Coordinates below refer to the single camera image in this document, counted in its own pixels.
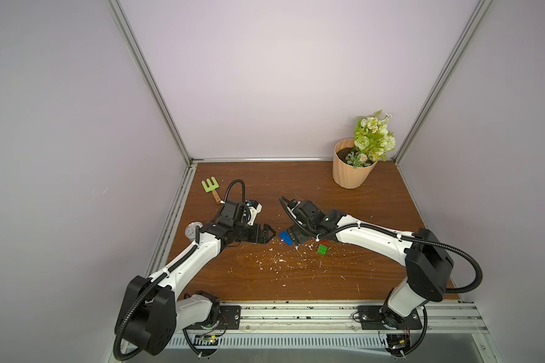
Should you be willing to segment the long blue lego brick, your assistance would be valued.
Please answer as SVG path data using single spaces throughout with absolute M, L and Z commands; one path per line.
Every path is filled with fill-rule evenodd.
M 287 231 L 281 231 L 281 233 L 279 234 L 279 238 L 287 245 L 293 245 L 293 240 Z

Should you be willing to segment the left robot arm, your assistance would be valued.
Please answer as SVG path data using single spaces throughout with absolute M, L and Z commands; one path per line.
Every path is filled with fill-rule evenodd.
M 225 202 L 214 219 L 196 226 L 181 254 L 148 277 L 136 276 L 127 285 L 114 328 L 113 355 L 129 360 L 140 352 L 157 355 L 172 336 L 193 325 L 224 328 L 220 300 L 205 292 L 180 299 L 189 282 L 227 246 L 236 242 L 267 244 L 276 233 L 255 222 L 261 204 Z

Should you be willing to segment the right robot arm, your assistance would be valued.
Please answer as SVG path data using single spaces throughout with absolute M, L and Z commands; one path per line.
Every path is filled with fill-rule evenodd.
M 398 231 L 339 210 L 324 213 L 311 201 L 290 201 L 285 197 L 279 201 L 294 223 L 287 230 L 293 244 L 315 239 L 354 245 L 381 254 L 406 269 L 406 278 L 392 289 L 378 310 L 378 320 L 387 329 L 401 329 L 418 307 L 440 302 L 447 293 L 471 292 L 483 281 L 483 270 L 475 258 L 440 242 L 428 229 L 421 228 L 417 233 Z M 448 287 L 454 269 L 451 253 L 466 260 L 475 272 L 472 282 L 463 287 Z

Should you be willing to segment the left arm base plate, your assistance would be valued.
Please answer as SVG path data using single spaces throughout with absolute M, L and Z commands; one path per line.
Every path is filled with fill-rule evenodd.
M 242 307 L 238 305 L 213 306 L 204 321 L 195 322 L 189 325 L 187 329 L 196 331 L 210 331 L 212 329 L 237 331 L 240 328 L 241 317 Z

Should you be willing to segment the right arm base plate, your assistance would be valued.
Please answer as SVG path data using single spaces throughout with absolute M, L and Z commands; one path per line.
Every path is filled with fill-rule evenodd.
M 417 309 L 407 317 L 401 317 L 389 310 L 382 312 L 381 306 L 361 305 L 352 314 L 352 318 L 361 324 L 363 330 L 421 330 L 423 328 Z

